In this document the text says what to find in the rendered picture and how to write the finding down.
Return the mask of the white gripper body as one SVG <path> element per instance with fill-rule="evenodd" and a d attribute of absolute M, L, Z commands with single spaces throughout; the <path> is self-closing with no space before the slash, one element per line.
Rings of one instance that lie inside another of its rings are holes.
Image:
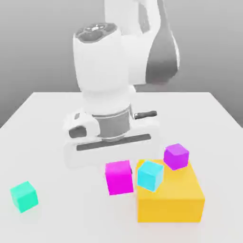
<path fill-rule="evenodd" d="M 160 125 L 137 123 L 118 141 L 95 140 L 82 143 L 83 138 L 69 139 L 64 145 L 64 162 L 69 168 L 100 166 L 110 162 L 157 159 L 160 148 Z"/>

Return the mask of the small magenta cube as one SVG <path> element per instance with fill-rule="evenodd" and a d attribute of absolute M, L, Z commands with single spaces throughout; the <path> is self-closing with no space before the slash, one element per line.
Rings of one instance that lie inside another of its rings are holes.
<path fill-rule="evenodd" d="M 133 192 L 132 169 L 129 160 L 106 163 L 105 177 L 109 195 Z"/>

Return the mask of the small cyan cube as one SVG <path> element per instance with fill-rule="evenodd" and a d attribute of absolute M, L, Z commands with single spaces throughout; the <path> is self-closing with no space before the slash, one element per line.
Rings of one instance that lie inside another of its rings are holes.
<path fill-rule="evenodd" d="M 163 181 L 164 166 L 152 161 L 145 161 L 137 170 L 137 185 L 155 192 Z"/>

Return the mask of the small purple cube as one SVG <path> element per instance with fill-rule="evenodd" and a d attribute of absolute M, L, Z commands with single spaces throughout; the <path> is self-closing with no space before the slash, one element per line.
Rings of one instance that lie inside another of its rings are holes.
<path fill-rule="evenodd" d="M 187 167 L 189 151 L 179 143 L 169 145 L 165 148 L 163 160 L 172 170 Z"/>

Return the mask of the small teal cube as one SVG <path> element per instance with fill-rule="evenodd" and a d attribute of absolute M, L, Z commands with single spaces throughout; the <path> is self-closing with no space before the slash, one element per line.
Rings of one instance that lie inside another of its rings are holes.
<path fill-rule="evenodd" d="M 10 193 L 13 204 L 20 213 L 38 205 L 37 192 L 28 181 L 11 188 Z"/>

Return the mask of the large yellow box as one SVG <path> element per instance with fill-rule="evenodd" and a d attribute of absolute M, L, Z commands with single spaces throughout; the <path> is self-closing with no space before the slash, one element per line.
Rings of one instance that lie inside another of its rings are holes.
<path fill-rule="evenodd" d="M 164 161 L 163 181 L 155 192 L 136 186 L 139 223 L 198 223 L 203 214 L 205 196 L 190 163 L 171 170 Z"/>

